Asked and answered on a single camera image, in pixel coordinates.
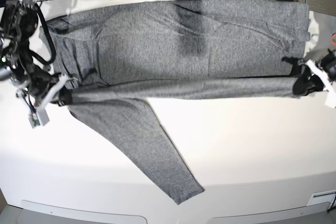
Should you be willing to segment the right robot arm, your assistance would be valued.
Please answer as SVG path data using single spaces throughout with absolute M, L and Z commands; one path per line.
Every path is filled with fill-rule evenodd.
M 78 85 L 79 70 L 70 72 L 65 58 L 76 55 L 75 45 L 49 33 L 40 9 L 44 0 L 7 0 L 1 17 L 1 80 L 9 80 L 30 112 L 53 103 L 72 104 L 72 90 Z M 50 51 L 44 59 L 31 50 L 29 39 L 38 25 Z

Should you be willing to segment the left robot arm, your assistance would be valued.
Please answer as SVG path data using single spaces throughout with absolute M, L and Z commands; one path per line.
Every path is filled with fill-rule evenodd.
M 299 98 L 326 91 L 335 97 L 335 33 L 320 48 L 314 47 L 303 56 L 304 41 L 286 42 L 286 53 L 281 61 L 290 66 L 289 74 L 279 81 L 277 96 Z

